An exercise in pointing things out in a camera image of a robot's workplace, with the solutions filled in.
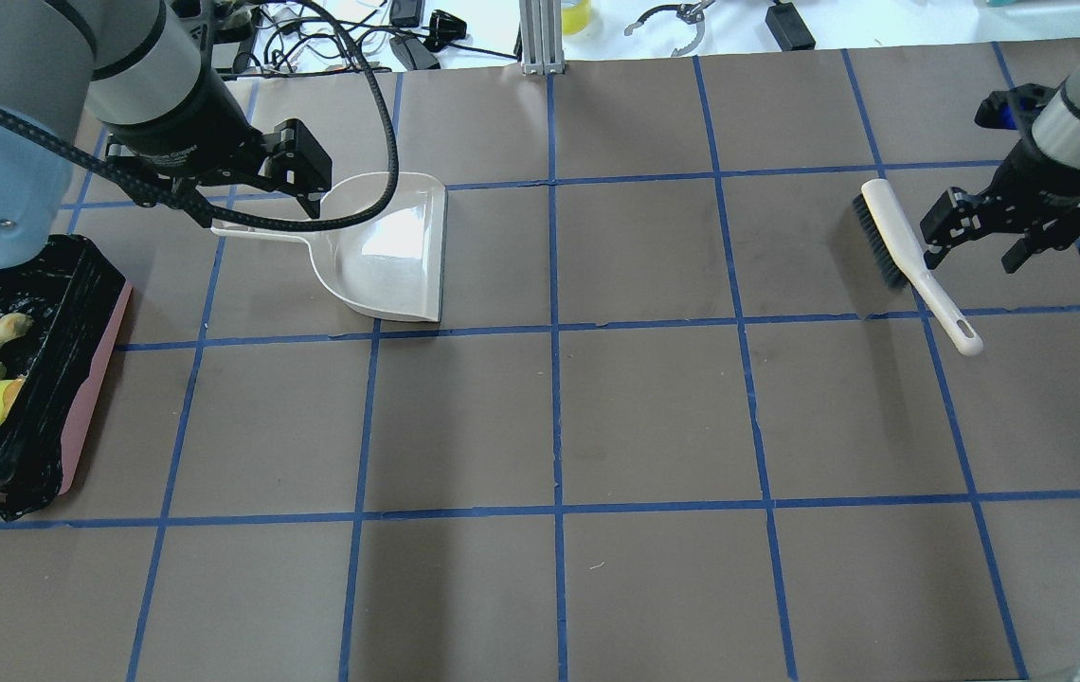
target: black garbage bag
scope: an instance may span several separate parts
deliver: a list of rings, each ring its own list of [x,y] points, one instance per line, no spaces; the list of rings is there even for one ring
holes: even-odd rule
[[[123,276],[89,239],[52,236],[37,258],[0,269],[0,317],[32,317],[26,336],[0,349],[8,376],[27,379],[0,425],[0,518],[55,499],[59,438],[78,388],[123,293]]]

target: blue tape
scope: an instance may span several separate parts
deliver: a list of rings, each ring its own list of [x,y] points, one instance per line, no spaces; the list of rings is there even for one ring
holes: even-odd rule
[[[192,340],[164,340],[160,344],[116,344],[116,353],[138,353],[144,350],[183,350],[192,349],[195,343]]]
[[[254,107],[258,102],[258,83],[255,81],[251,88],[249,103],[246,104],[246,118],[253,118]],[[225,205],[231,209],[235,200],[235,186],[228,189],[228,199]],[[174,452],[168,465],[168,474],[165,479],[165,492],[162,496],[162,509],[160,509],[160,523],[158,536],[153,540],[153,552],[149,561],[149,577],[145,579],[145,593],[140,600],[140,616],[136,619],[136,633],[132,642],[132,655],[127,659],[127,682],[135,682],[137,669],[140,668],[140,652],[145,640],[145,629],[149,625],[149,610],[153,591],[158,587],[158,572],[160,570],[160,554],[165,545],[165,519],[168,518],[168,510],[174,502],[174,491],[177,484],[177,470],[181,463],[181,444],[186,441],[186,430],[190,420],[190,406],[194,402],[194,388],[199,379],[199,367],[203,365],[203,349],[207,337],[207,320],[212,318],[212,303],[215,302],[216,286],[220,280],[220,264],[225,256],[225,239],[216,241],[215,256],[212,258],[212,272],[207,278],[207,291],[203,298],[203,311],[199,315],[199,327],[195,335],[194,359],[190,363],[190,375],[186,380],[186,392],[181,397],[181,415],[177,423],[177,433],[174,436]]]
[[[397,92],[392,98],[392,131],[401,133],[401,94],[405,90],[405,72],[397,72]]]
[[[215,349],[219,346],[268,346],[274,344],[328,344],[328,342],[369,342],[372,333],[352,332],[328,335],[327,333],[302,333],[300,336],[241,336],[207,338],[203,346]]]
[[[907,164],[882,164],[887,172],[891,170],[937,170],[937,169],[983,169],[1002,164],[998,159],[983,159],[976,161],[924,161],[924,163]]]
[[[97,142],[94,142],[94,157],[97,158],[98,155],[103,152],[103,143],[106,142],[106,126],[103,125],[102,129],[97,131]],[[90,182],[94,179],[93,172],[85,172],[85,177],[81,178],[81,190],[77,193],[77,203],[71,206],[73,215],[68,219],[68,228],[65,228],[65,233],[77,233],[77,220],[81,219],[81,206],[85,203],[85,195],[89,193]]]
[[[758,402],[755,395],[755,375],[752,371],[752,352],[746,339],[746,317],[743,312],[743,299],[738,290],[738,272],[734,267],[734,246],[729,233],[729,216],[726,206],[725,189],[721,185],[721,164],[717,152],[717,137],[713,126],[713,109],[708,105],[708,92],[704,83],[704,72],[700,66],[700,56],[691,57],[692,69],[696,70],[697,90],[700,92],[700,108],[704,112],[704,129],[708,137],[708,155],[713,160],[714,189],[717,193],[717,216],[721,222],[721,245],[726,252],[726,271],[729,276],[729,293],[734,304],[734,317],[738,324],[738,345],[743,361],[743,376],[746,380],[746,401],[752,419],[752,437],[755,443],[755,463],[760,479],[760,492],[764,494],[765,512],[767,516],[768,551],[771,560],[771,581],[775,591],[777,612],[780,617],[780,640],[783,643],[783,663],[789,679],[797,679],[797,657],[792,640],[792,624],[788,617],[788,600],[783,583],[783,561],[780,558],[780,539],[775,524],[775,509],[771,505],[771,485],[768,479],[767,457],[764,450],[764,433],[758,423]]]
[[[553,180],[554,185],[622,185],[629,182],[710,180],[712,173],[615,174],[606,177],[566,177]]]
[[[847,79],[852,83],[852,96],[855,96],[855,105],[860,109],[860,122],[864,125],[865,137],[868,138],[868,149],[873,150],[873,160],[877,163],[877,176],[886,177],[881,150],[877,148],[877,137],[873,133],[873,121],[868,120],[868,109],[864,105],[864,95],[860,93],[860,81],[855,78],[855,69],[852,68],[852,55],[847,50],[840,50],[839,55],[843,57],[843,68],[847,69]]]
[[[569,629],[566,610],[566,484],[561,431],[561,296],[557,259],[557,90],[552,73],[544,79],[549,125],[549,338],[552,345],[552,505],[553,574],[557,612],[557,680],[569,681]]]
[[[1012,661],[1015,664],[1016,674],[1020,678],[1028,678],[1028,669],[1024,664],[1024,655],[1021,651],[1021,641],[1015,633],[1015,625],[1012,620],[1012,610],[1008,607],[1007,592],[1003,590],[1003,578],[999,575],[999,562],[995,558],[995,547],[991,545],[990,532],[986,530],[986,516],[983,513],[981,497],[977,496],[977,486],[974,483],[973,470],[969,467],[969,453],[966,443],[960,436],[960,423],[957,422],[957,410],[953,405],[953,393],[948,389],[948,379],[944,374],[944,363],[940,361],[940,349],[935,342],[935,333],[931,330],[927,308],[922,305],[922,298],[915,294],[918,310],[920,310],[920,321],[922,323],[922,335],[927,338],[929,352],[931,355],[931,366],[935,371],[935,379],[940,385],[940,398],[944,401],[944,411],[948,418],[948,428],[953,432],[953,444],[957,450],[957,462],[960,464],[960,474],[966,480],[966,491],[970,508],[974,513],[974,523],[977,526],[977,538],[983,545],[983,557],[986,560],[986,570],[990,573],[991,588],[995,591],[995,602],[999,605],[999,618],[1003,621],[1003,632],[1007,636],[1008,648],[1012,653]]]
[[[1058,491],[1008,491],[976,493],[981,502],[1048,502],[1080,500],[1080,487]],[[591,504],[563,504],[565,514],[597,513],[653,513],[688,512],[688,510],[726,509],[834,509],[882,508],[883,506],[950,505],[969,502],[964,493],[929,495],[874,495],[851,497],[774,497],[770,502],[757,500],[686,500],[686,502],[592,502]],[[428,518],[515,518],[515,516],[552,516],[554,505],[487,506],[487,508],[455,509],[386,509],[364,510],[363,521],[419,521]],[[297,523],[352,522],[354,512],[272,513],[235,516],[181,516],[181,518],[82,518],[82,519],[21,519],[0,521],[0,532],[48,531],[52,527],[176,527],[201,525],[265,525]]]
[[[1003,49],[999,46],[998,42],[991,40],[991,50],[995,51],[995,61],[999,62],[999,71],[1003,72],[1003,81],[1007,82],[1008,90],[1015,88],[1015,79],[1012,78],[1012,69],[1008,68]]]
[[[359,549],[363,543],[363,506],[367,494],[367,463],[372,456],[372,411],[376,402],[376,374],[380,366],[380,320],[372,324],[372,352],[367,355],[367,388],[363,399],[363,437],[359,441],[359,478],[354,485],[354,519],[351,524],[351,552],[346,566],[346,607],[342,610],[342,638],[339,644],[337,678],[347,682],[351,676],[351,636],[354,625],[354,593],[359,586]]]
[[[728,317],[698,319],[623,320],[623,322],[569,322],[561,325],[562,332],[595,332],[599,329],[665,329],[671,326],[725,326],[738,324]]]
[[[498,180],[498,182],[463,182],[449,185],[448,191],[467,191],[470,189],[517,189],[519,187],[544,187],[552,185],[549,180]]]
[[[792,169],[753,169],[721,172],[721,177],[768,176],[769,174],[864,173],[877,170],[876,164],[849,164],[848,166],[801,166]]]
[[[1071,306],[1024,306],[1021,308],[964,308],[968,317],[1035,316],[1053,313],[1080,313],[1080,303]]]
[[[381,338],[435,338],[441,336],[491,336],[514,333],[549,333],[548,325],[467,326],[458,329],[403,329],[401,332],[381,333]]]

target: gray robot arm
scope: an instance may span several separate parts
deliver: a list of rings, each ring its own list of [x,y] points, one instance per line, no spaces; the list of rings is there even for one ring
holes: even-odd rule
[[[303,4],[350,40],[323,9]],[[212,0],[202,5],[211,10]],[[46,151],[64,148],[30,139],[72,139],[82,107],[110,130],[107,172],[123,173],[129,182],[120,185],[135,203],[171,203],[203,226],[218,216],[264,228],[337,229],[382,211],[396,189],[396,143],[370,72],[390,152],[383,196],[350,216],[294,224],[213,208],[198,193],[199,186],[244,183],[284,191],[316,218],[332,160],[301,121],[270,134],[254,129],[164,0],[0,0],[0,116],[11,118],[0,120],[0,267],[41,249],[69,177],[68,163]],[[366,70],[362,55],[357,62]]]
[[[1056,91],[1029,83],[994,92],[974,121],[1020,130],[1022,138],[989,187],[977,195],[948,188],[922,217],[929,268],[989,233],[1021,236],[1003,255],[1007,272],[1048,249],[1080,246],[1080,65]]]

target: grid line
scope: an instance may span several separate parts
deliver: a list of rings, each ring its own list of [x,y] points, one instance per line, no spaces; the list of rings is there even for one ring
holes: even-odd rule
[[[1001,502],[1050,502],[1080,500],[1080,487],[1054,489],[1054,491],[1003,491],[976,493],[977,500],[984,504],[1000,504]],[[689,512],[689,510],[728,510],[728,509],[765,509],[767,505],[775,509],[835,509],[835,508],[881,508],[881,506],[924,506],[963,504],[969,502],[969,493],[943,493],[927,495],[870,495],[843,497],[773,497],[770,502],[764,499],[746,500],[666,500],[666,502],[602,502],[602,504],[566,504],[562,505],[565,514],[600,514],[600,513],[653,513],[653,512]],[[553,505],[526,506],[482,506],[482,508],[444,508],[444,509],[384,509],[366,510],[362,513],[364,522],[397,522],[418,521],[428,518],[517,518],[524,516],[552,516],[556,513]],[[267,525],[267,524],[306,524],[353,522],[353,510],[336,510],[336,512],[310,513],[270,513],[270,514],[233,514],[233,516],[181,516],[180,518],[80,518],[80,519],[19,519],[19,521],[0,521],[0,532],[8,531],[46,531],[51,527],[77,527],[77,530],[94,530],[94,527],[166,527],[176,526],[213,526],[213,525]]]
[[[852,94],[855,95],[855,104],[860,108],[860,119],[864,121],[865,135],[868,136],[869,147],[873,148],[873,159],[877,163],[877,174],[879,177],[886,177],[886,166],[882,163],[881,150],[877,147],[876,134],[874,134],[873,126],[869,124],[868,109],[866,109],[864,104],[864,94],[860,91],[860,79],[856,78],[855,69],[852,68],[851,55],[849,55],[847,50],[842,50],[842,53],[843,62],[847,66],[848,80],[852,82]],[[944,363],[940,361],[940,349],[935,340],[934,330],[931,329],[929,311],[924,303],[922,303],[918,291],[915,291],[915,307],[918,310],[918,318],[922,325],[922,337],[927,342],[927,349],[929,349],[931,357],[931,367],[933,367],[935,379],[937,379],[940,398],[944,402],[948,430],[953,433],[953,444],[957,452],[957,464],[959,464],[960,474],[966,482],[966,496],[968,497],[970,509],[973,510],[978,543],[982,544],[986,570],[990,574],[991,590],[995,592],[995,603],[999,607],[999,618],[1003,621],[1003,633],[1004,638],[1007,638],[1008,651],[1011,652],[1017,677],[1027,678],[1029,673],[1025,669],[1024,655],[1021,652],[1021,641],[1015,633],[1011,609],[1008,607],[1007,593],[1003,591],[1003,578],[999,574],[999,562],[996,561],[990,532],[986,527],[986,516],[983,513],[982,500],[977,497],[974,474],[969,467],[969,454],[966,450],[964,438],[961,437],[960,423],[957,422],[957,411],[955,405],[953,405],[953,393],[948,391],[948,378],[944,372]]]
[[[1080,313],[1080,303],[1069,306],[1023,306],[1020,308],[961,308],[961,313],[969,317],[999,317],[1026,315],[1065,315]],[[747,326],[757,324],[804,324],[812,322],[860,322],[860,320],[879,319],[918,319],[917,310],[891,310],[885,313],[873,313],[864,317],[856,313],[801,313],[787,316],[743,316]],[[606,329],[661,329],[671,326],[725,326],[735,324],[735,318],[684,318],[684,319],[639,319],[619,320],[619,322],[566,322],[558,324],[561,332],[596,332]],[[519,333],[549,333],[550,325],[505,325],[505,326],[467,326],[449,329],[405,329],[396,332],[382,332],[381,338],[432,338],[441,336],[494,336],[519,335]],[[340,333],[307,333],[298,336],[231,336],[222,338],[206,338],[203,346],[211,349],[216,346],[259,346],[271,344],[330,344],[330,342],[369,342],[372,334],[366,332]],[[117,353],[141,353],[153,350],[193,349],[192,340],[162,340],[153,344],[117,345]]]
[[[393,95],[392,130],[396,135],[401,130],[401,99],[405,92],[405,73],[399,72],[396,94]],[[342,607],[342,631],[337,648],[337,679],[347,682],[351,678],[351,643],[354,636],[354,600],[359,588],[359,552],[363,548],[364,502],[367,494],[367,464],[372,460],[372,419],[376,403],[376,375],[380,367],[380,339],[382,323],[376,319],[372,323],[372,348],[367,351],[367,386],[363,398],[363,433],[359,440],[359,474],[354,483],[354,514],[351,524],[351,552],[346,561],[346,600]]]
[[[956,169],[956,168],[993,168],[1000,163],[996,159],[977,159],[972,161],[924,161],[924,163],[901,163],[886,164],[888,170],[933,170],[933,169]],[[721,177],[748,177],[748,176],[771,176],[771,174],[816,174],[816,173],[864,173],[876,172],[877,164],[842,164],[842,166],[788,166],[770,169],[733,169],[721,170]],[[699,173],[653,173],[653,174],[610,174],[610,176],[580,176],[580,177],[549,177],[536,178],[535,180],[483,180],[483,182],[460,182],[446,186],[448,191],[470,191],[476,189],[517,189],[521,187],[565,187],[569,185],[625,185],[634,182],[673,182],[673,180],[710,180],[714,172]],[[233,199],[237,202],[264,202],[271,199],[291,199],[282,191],[259,191],[256,195],[237,195]],[[212,202],[218,202],[222,198],[212,197]],[[117,209],[135,208],[130,202],[81,202],[62,203],[62,211],[77,211],[77,209]]]
[[[544,77],[544,112],[549,125],[549,178],[557,177],[557,91],[553,73]],[[557,243],[557,186],[549,185],[549,338],[552,345],[552,536],[553,577],[556,583],[557,680],[569,681],[569,625],[566,610],[566,491],[562,469],[561,431],[561,305]]]
[[[738,346],[743,363],[743,377],[746,384],[747,411],[752,422],[752,439],[755,443],[755,465],[760,481],[760,492],[764,495],[764,510],[768,536],[768,553],[771,561],[771,581],[775,592],[777,615],[780,621],[780,640],[783,644],[783,663],[789,679],[797,679],[797,657],[792,640],[792,624],[788,617],[788,601],[783,583],[783,562],[780,560],[780,538],[775,523],[775,506],[771,502],[771,484],[768,479],[767,457],[764,452],[764,432],[758,419],[758,397],[755,391],[755,374],[752,370],[752,352],[746,339],[746,316],[743,311],[743,298],[738,287],[738,271],[734,264],[734,244],[729,233],[729,213],[726,206],[726,191],[721,183],[721,160],[717,152],[717,135],[713,129],[713,109],[708,105],[708,91],[704,82],[704,72],[700,66],[700,56],[691,57],[691,66],[696,72],[697,91],[700,93],[700,108],[704,111],[704,129],[708,138],[708,156],[713,160],[714,190],[717,195],[717,217],[721,222],[721,245],[725,250],[726,272],[729,277],[729,294],[734,305],[734,322],[738,325]]]
[[[102,155],[104,139],[106,139],[106,125],[102,125],[97,131],[97,139],[94,142],[94,157]],[[68,228],[65,228],[65,233],[77,232],[77,220],[81,219],[81,208],[84,206],[89,184],[93,179],[94,172],[85,172],[85,177],[81,178],[81,189],[77,191],[77,203],[72,208],[73,215],[68,219]]]

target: table surface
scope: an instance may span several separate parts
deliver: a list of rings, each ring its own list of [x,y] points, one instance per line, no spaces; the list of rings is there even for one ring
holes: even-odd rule
[[[982,188],[973,125],[1080,40],[380,75],[449,189],[444,322],[373,322],[300,245],[78,174],[135,286],[73,491],[0,523],[0,679],[1007,679],[1080,661],[1080,255],[937,277],[956,353],[851,211]],[[245,79],[336,178],[357,75]],[[96,124],[78,146],[97,148]],[[293,202],[216,188],[240,211]]]

